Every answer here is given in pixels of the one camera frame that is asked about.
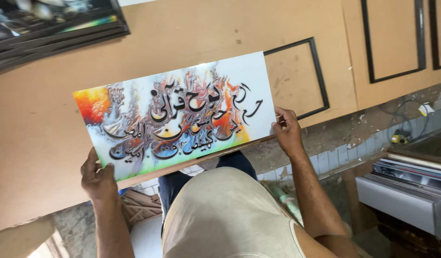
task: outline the person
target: person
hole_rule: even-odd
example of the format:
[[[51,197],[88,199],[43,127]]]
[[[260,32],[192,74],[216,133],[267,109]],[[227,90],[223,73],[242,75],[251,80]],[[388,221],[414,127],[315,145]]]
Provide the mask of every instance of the person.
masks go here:
[[[217,168],[194,177],[181,172],[159,178],[164,212],[163,257],[268,258],[357,257],[340,215],[319,184],[292,110],[275,107],[272,123],[290,158],[304,229],[282,214],[257,182],[247,159],[236,152]],[[121,214],[114,167],[96,163],[91,149],[81,167],[82,187],[96,215],[99,258],[132,258],[130,233]]]

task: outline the frame molding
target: frame molding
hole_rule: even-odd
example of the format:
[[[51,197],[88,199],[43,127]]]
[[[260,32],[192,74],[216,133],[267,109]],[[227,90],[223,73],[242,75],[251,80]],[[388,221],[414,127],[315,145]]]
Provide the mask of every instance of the frame molding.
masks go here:
[[[423,0],[414,0],[415,4],[415,26],[416,26],[416,45],[418,52],[418,68],[402,73],[389,75],[383,78],[375,79],[375,70],[373,66],[373,54],[372,44],[370,41],[370,26],[369,26],[369,13],[367,10],[367,0],[361,0],[362,4],[362,19],[364,21],[364,34],[365,34],[365,48],[367,50],[367,61],[369,65],[369,78],[370,83],[377,83],[392,78],[400,77],[410,73],[416,73],[418,71],[426,69],[426,50],[425,50],[425,36],[424,36],[424,17],[423,17]]]
[[[439,37],[437,32],[437,1],[429,0],[430,45],[432,48],[432,66],[441,69],[439,55]]]
[[[319,112],[322,112],[322,111],[330,108],[329,99],[327,98],[327,92],[326,92],[326,84],[324,83],[324,77],[322,76],[322,70],[321,70],[321,65],[319,63],[318,52],[316,50],[315,38],[314,37],[306,38],[306,39],[303,39],[303,40],[300,40],[300,41],[297,41],[297,42],[294,42],[294,43],[291,43],[291,44],[287,44],[287,45],[284,45],[284,46],[280,46],[280,47],[274,48],[272,50],[265,51],[263,53],[264,56],[267,56],[267,55],[279,52],[281,50],[286,50],[288,48],[291,48],[291,47],[294,47],[294,46],[298,46],[298,45],[302,45],[302,44],[305,44],[305,43],[308,43],[309,46],[310,46],[310,49],[311,49],[311,56],[313,57],[313,63],[315,65],[316,76],[318,77],[319,89],[321,91],[321,98],[322,98],[322,102],[324,103],[324,106],[321,107],[321,108],[312,110],[310,112],[307,112],[307,113],[305,113],[303,115],[297,116],[297,120],[301,120],[301,119],[307,118],[309,116],[312,116],[314,114],[317,114]]]

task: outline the colorful abstract painting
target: colorful abstract painting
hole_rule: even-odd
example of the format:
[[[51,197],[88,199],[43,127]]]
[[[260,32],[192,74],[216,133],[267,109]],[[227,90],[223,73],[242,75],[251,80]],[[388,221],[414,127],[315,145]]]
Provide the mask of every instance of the colorful abstract painting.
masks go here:
[[[74,92],[117,181],[269,136],[263,52]]]

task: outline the white t-shirt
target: white t-shirt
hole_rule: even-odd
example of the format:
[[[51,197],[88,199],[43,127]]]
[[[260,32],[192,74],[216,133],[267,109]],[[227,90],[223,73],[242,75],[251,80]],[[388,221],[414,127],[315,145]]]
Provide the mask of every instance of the white t-shirt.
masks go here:
[[[248,174],[219,167],[187,182],[166,215],[165,258],[305,258],[295,221]]]

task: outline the blue jeans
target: blue jeans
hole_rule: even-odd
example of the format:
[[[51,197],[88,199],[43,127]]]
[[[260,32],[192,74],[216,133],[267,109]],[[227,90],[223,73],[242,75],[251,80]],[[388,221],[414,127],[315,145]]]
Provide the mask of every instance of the blue jeans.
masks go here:
[[[257,175],[255,174],[255,170],[252,167],[251,162],[249,162],[239,150],[221,156],[219,158],[217,167],[238,168],[239,170],[252,176],[254,180],[257,180]],[[176,171],[158,178],[158,183],[160,184],[160,201],[165,214],[168,214],[168,210],[177,194],[191,178],[191,176],[180,171]]]

